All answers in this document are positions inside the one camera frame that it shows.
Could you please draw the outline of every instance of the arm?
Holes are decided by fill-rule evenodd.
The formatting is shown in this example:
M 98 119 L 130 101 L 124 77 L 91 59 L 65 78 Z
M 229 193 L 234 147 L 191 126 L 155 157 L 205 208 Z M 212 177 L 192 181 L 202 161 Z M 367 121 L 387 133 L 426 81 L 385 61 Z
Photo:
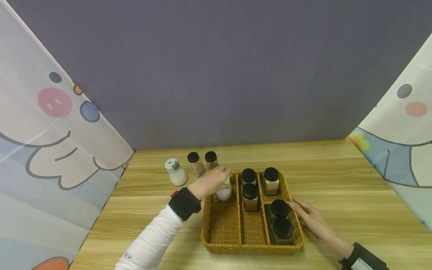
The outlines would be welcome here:
M 115 270 L 155 270 L 183 226 L 183 220 L 167 205 L 140 233 L 115 265 Z
M 318 209 L 292 196 L 289 206 L 300 216 L 318 241 L 337 257 L 347 270 L 388 270 L 385 262 L 362 247 L 341 237 L 328 225 Z
M 223 182 L 230 173 L 225 166 L 219 166 L 175 194 L 123 253 L 115 270 L 156 270 L 183 222 L 201 210 L 200 201 L 206 195 L 228 187 Z

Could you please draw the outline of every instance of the white salt shaker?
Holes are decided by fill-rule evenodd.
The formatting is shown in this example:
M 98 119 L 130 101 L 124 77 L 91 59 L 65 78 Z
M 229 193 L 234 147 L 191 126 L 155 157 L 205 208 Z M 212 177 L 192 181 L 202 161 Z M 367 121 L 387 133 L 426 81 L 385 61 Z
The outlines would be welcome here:
M 222 189 L 219 190 L 218 192 L 216 192 L 216 198 L 218 200 L 229 200 L 231 198 L 231 194 L 232 194 L 232 185 L 231 182 L 229 181 L 229 176 L 226 178 L 226 180 L 224 181 L 225 184 L 229 184 L 229 187 L 226 189 Z
M 169 178 L 174 186 L 181 186 L 187 180 L 187 174 L 175 158 L 168 159 L 165 162 L 165 169 L 169 173 Z

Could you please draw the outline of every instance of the right hand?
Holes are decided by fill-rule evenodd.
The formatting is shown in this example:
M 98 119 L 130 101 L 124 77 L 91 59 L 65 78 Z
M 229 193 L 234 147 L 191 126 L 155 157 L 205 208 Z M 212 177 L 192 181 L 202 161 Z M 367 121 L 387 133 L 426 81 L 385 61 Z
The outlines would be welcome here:
M 314 234 L 317 240 L 333 253 L 338 260 L 348 259 L 354 250 L 349 241 L 342 238 L 324 219 L 320 211 L 295 196 L 291 196 L 295 203 L 289 206 L 300 216 L 301 223 Z
M 197 199 L 202 200 L 207 195 L 212 195 L 219 190 L 229 188 L 224 181 L 231 174 L 231 169 L 221 164 L 213 170 L 206 172 L 187 188 Z

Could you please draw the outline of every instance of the pink pig nose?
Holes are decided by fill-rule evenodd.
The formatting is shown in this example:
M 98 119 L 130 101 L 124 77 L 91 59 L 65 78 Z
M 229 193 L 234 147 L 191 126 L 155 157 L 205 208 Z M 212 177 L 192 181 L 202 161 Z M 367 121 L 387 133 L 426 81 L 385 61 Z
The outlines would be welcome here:
M 423 102 L 413 101 L 405 106 L 405 112 L 412 117 L 422 117 L 428 112 L 428 107 Z
M 49 116 L 60 118 L 72 110 L 72 99 L 63 90 L 45 88 L 38 95 L 39 107 Z

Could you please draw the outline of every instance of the black wristband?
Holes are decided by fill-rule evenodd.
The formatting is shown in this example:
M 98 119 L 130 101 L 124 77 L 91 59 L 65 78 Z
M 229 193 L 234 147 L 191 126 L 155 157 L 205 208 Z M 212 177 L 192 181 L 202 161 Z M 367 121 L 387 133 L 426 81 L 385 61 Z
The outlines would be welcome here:
M 201 211 L 201 201 L 187 187 L 177 192 L 171 198 L 168 205 L 183 221 L 186 221 L 193 213 Z
M 374 270 L 388 270 L 385 262 L 381 261 L 378 257 L 372 254 L 370 251 L 365 249 L 359 243 L 354 243 L 354 250 L 348 259 L 342 259 L 339 263 L 344 269 L 351 270 L 351 266 L 358 260 L 362 260 L 364 263 L 372 267 Z

